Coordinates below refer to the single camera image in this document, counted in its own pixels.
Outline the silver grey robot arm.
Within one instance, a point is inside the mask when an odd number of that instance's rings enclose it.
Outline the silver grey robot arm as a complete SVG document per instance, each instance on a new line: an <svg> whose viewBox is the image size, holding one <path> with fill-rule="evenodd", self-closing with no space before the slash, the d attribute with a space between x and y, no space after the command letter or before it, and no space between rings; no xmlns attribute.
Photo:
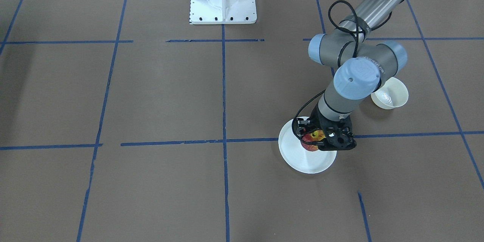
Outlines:
<svg viewBox="0 0 484 242"><path fill-rule="evenodd" d="M337 0L328 8L334 26L330 34L315 35L308 56L316 63L334 68L329 86L309 118L296 115L292 133L304 148L322 151L356 147L351 113L372 93L396 76L408 61L406 49L395 41L365 45L370 33L391 18L396 6L406 0L363 0L357 7Z"/></svg>

